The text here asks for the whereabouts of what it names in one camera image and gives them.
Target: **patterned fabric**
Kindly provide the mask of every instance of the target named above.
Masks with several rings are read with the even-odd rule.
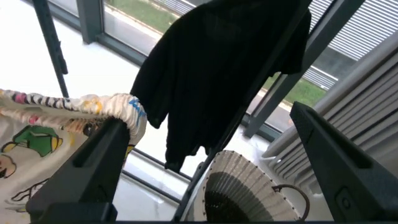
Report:
[[[127,157],[147,123],[135,96],[70,99],[0,89],[0,223],[29,223],[28,199],[109,116],[129,128]]]
[[[213,160],[186,221],[271,222],[297,220],[292,204],[272,189],[276,184],[262,170],[233,151]]]

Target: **grass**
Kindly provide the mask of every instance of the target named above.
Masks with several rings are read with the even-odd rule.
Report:
[[[277,75],[274,75],[274,77],[269,77],[263,85],[263,88],[268,90],[276,81],[277,77]],[[285,97],[285,101],[288,101],[289,103],[294,103],[295,101],[298,101],[300,103],[304,103],[313,107],[323,96],[325,96],[325,94],[326,90],[302,78],[287,94],[287,96]]]
[[[171,12],[153,5],[150,0],[106,0],[106,3],[162,33],[177,20]],[[268,78],[263,87],[268,90],[276,78],[277,75]],[[325,93],[325,90],[302,78],[285,97],[285,101],[299,101],[314,106]]]
[[[162,33],[177,20],[175,15],[148,0],[106,0],[106,3]]]

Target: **rope handle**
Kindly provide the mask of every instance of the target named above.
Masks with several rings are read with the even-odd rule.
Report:
[[[294,185],[290,185],[290,184],[280,184],[280,185],[276,185],[273,186],[272,189],[275,192],[280,192],[280,190],[282,190],[283,188],[291,188],[294,189],[296,191],[298,191],[300,193],[300,195],[303,196],[304,200],[305,200],[305,210],[304,210],[304,214],[302,218],[299,218],[297,221],[298,222],[303,222],[305,221],[305,219],[308,217],[308,214],[310,213],[310,199],[308,199],[307,195],[298,187],[294,186]]]

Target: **laundry basket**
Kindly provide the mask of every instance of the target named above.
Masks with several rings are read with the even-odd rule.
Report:
[[[280,193],[282,188],[298,190],[306,205],[302,217]],[[233,151],[219,152],[201,183],[187,221],[264,222],[305,220],[308,197],[292,185],[276,185],[252,162]]]

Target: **black t-shirt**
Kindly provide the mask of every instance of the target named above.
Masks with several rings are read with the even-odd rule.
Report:
[[[246,93],[298,4],[212,1],[182,16],[159,40],[131,94],[153,127],[169,114],[166,164],[177,163],[179,171],[198,146],[215,146],[238,108],[249,106],[254,95]],[[275,72],[301,70],[310,19],[308,11],[264,82]]]

